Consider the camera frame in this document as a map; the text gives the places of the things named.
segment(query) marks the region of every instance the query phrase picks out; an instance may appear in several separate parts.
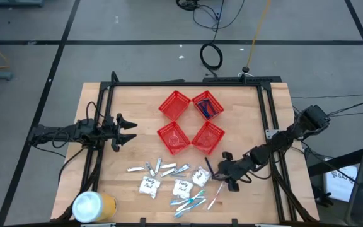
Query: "wooden table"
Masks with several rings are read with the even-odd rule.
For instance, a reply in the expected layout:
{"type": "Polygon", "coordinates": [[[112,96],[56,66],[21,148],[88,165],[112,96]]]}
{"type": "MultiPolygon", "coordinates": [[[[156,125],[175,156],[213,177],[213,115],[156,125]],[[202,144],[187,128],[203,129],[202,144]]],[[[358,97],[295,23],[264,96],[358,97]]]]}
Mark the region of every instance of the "wooden table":
{"type": "MultiPolygon", "coordinates": [[[[99,85],[99,83],[84,84],[75,120],[86,117],[86,105],[89,101],[95,102],[97,100],[99,85]]],[[[162,182],[155,199],[138,192],[142,177],[148,175],[148,172],[129,173],[126,171],[128,167],[143,166],[146,161],[151,162],[152,166],[155,167],[158,157],[162,157],[163,162],[177,163],[178,166],[189,163],[192,166],[190,171],[198,166],[206,167],[205,155],[195,147],[189,146],[180,154],[172,156],[156,134],[158,129],[170,123],[170,120],[158,110],[158,107],[175,89],[189,98],[209,90],[225,109],[212,121],[226,132],[214,152],[209,156],[210,162],[215,167],[214,171],[217,170],[218,162],[222,160],[221,153],[223,151],[229,151],[234,154],[235,159],[239,159],[243,153],[252,147],[265,143],[256,88],[224,86],[115,87],[111,115],[115,116],[117,113],[122,113],[126,120],[137,123],[138,127],[122,131],[124,134],[136,133],[137,137],[121,147],[120,152],[112,151],[110,141],[105,144],[98,191],[112,195],[118,200],[118,211],[110,221],[138,223],[140,218],[145,217],[148,223],[231,223],[231,219],[237,218],[239,223],[278,223],[271,179],[253,178],[251,184],[240,183],[240,192],[229,192],[224,188],[210,211],[203,209],[207,205],[204,204],[184,214],[180,219],[174,218],[176,207],[170,206],[175,178],[158,176],[162,182]]],[[[272,91],[280,128],[285,129],[293,123],[294,116],[287,84],[272,83],[272,91]]],[[[265,92],[263,94],[268,122],[271,124],[267,95],[265,92]]],[[[94,108],[90,108],[89,116],[93,116],[94,112],[94,108]]],[[[192,140],[205,120],[190,104],[177,122],[188,138],[192,140]]],[[[294,146],[302,148],[298,142],[295,142],[294,146]]],[[[67,150],[66,159],[74,155],[79,149],[80,144],[71,143],[67,150]]],[[[86,152],[79,155],[63,171],[52,218],[61,215],[79,191],[85,157],[86,152]]],[[[303,154],[291,149],[286,153],[285,158],[293,193],[310,215],[318,219],[303,154]]],[[[265,177],[269,172],[270,168],[267,166],[258,174],[265,177]]],[[[209,201],[212,200],[219,186],[220,182],[218,181],[207,183],[205,194],[209,201]]],[[[195,195],[199,190],[199,187],[195,186],[192,195],[195,195]]],[[[285,216],[289,219],[286,196],[282,190],[281,192],[285,216]]]]}

